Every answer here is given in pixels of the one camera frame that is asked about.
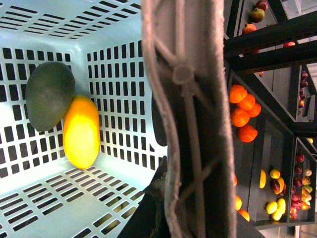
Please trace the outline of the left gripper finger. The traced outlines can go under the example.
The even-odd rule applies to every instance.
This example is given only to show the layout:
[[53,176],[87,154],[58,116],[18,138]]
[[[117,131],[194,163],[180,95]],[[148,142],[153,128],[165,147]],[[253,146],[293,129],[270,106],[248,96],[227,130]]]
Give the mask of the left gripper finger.
[[164,213],[164,187],[167,157],[159,159],[159,166],[151,183],[143,190],[144,197],[123,230],[120,238],[171,237]]

